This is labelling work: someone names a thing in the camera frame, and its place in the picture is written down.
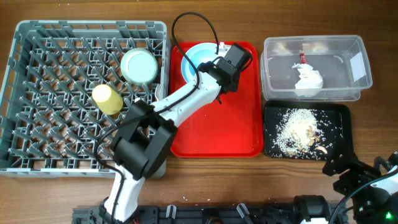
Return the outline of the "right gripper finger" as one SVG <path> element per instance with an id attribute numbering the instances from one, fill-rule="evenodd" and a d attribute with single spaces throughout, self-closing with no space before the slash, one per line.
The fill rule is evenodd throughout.
<path id="1" fill-rule="evenodd" d="M 328 176 L 341 174 L 357 160 L 358 157 L 354 153 L 353 140 L 340 137 L 336 141 L 335 148 L 327 157 L 322 172 Z"/>
<path id="2" fill-rule="evenodd" d="M 378 156 L 374 159 L 373 167 L 377 170 L 381 170 L 381 167 L 385 170 L 390 171 L 393 167 L 397 165 L 397 151 L 393 152 L 388 159 L 384 159 Z"/>

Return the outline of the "rice food waste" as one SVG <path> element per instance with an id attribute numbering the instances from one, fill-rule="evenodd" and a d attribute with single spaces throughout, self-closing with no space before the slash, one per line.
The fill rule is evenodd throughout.
<path id="1" fill-rule="evenodd" d="M 323 144 L 324 132 L 318 128 L 314 110 L 288 109 L 276 126 L 276 137 L 271 140 L 273 156 L 291 159 L 315 159 L 328 154 Z"/>

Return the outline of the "white plastic fork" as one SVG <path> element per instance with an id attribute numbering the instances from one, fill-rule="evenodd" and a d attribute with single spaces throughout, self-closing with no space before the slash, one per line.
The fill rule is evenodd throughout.
<path id="1" fill-rule="evenodd" d="M 159 101 L 162 99 L 162 85 L 158 84 L 155 89 L 155 100 Z"/>

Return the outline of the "red snack wrapper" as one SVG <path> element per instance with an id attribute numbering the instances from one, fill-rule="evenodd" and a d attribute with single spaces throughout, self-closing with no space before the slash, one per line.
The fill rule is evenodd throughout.
<path id="1" fill-rule="evenodd" d="M 300 61 L 301 61 L 302 64 L 307 64 L 308 63 L 307 59 L 305 57 L 305 54 L 303 52 L 300 52 L 299 57 L 300 57 Z"/>

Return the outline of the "white napkin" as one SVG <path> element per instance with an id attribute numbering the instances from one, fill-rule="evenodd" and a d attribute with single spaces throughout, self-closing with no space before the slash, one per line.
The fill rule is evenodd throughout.
<path id="1" fill-rule="evenodd" d="M 295 94 L 299 97 L 313 97 L 323 88 L 323 77 L 318 70 L 307 63 L 295 63 L 292 68 L 299 72 L 299 81 L 295 84 Z"/>

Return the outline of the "green bowl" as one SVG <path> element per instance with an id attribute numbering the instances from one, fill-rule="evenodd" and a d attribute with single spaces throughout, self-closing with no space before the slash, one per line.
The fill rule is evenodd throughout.
<path id="1" fill-rule="evenodd" d="M 152 83 L 157 72 L 157 60 L 147 49 L 131 49 L 121 59 L 121 73 L 128 82 L 134 85 Z"/>

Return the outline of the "yellow plastic cup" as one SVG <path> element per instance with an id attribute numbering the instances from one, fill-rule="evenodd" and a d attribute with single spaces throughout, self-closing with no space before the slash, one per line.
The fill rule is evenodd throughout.
<path id="1" fill-rule="evenodd" d="M 98 108 L 108 115 L 113 115 L 123 107 L 123 98 L 109 85 L 100 84 L 94 87 L 92 98 Z"/>

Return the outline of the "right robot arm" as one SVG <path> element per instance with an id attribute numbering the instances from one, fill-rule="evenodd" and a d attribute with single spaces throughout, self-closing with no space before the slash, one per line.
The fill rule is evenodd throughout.
<path id="1" fill-rule="evenodd" d="M 377 157 L 374 165 L 361 162 L 353 148 L 343 138 L 322 172 L 339 175 L 333 190 L 343 198 L 331 210 L 325 198 L 318 195 L 296 196 L 290 219 L 293 223 L 342 223 L 340 215 L 348 200 L 352 200 L 353 218 L 357 223 L 397 223 L 397 152 L 388 159 Z"/>

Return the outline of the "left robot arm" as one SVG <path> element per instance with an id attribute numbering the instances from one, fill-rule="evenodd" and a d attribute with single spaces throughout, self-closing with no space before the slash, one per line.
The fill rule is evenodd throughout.
<path id="1" fill-rule="evenodd" d="M 111 130 L 116 175 L 109 197 L 100 205 L 107 223 L 131 218 L 144 182 L 165 163 L 178 127 L 220 95 L 236 92 L 247 63 L 248 59 L 228 57 L 201 63 L 195 78 L 168 97 L 150 105 L 138 101 L 129 108 L 123 123 Z"/>

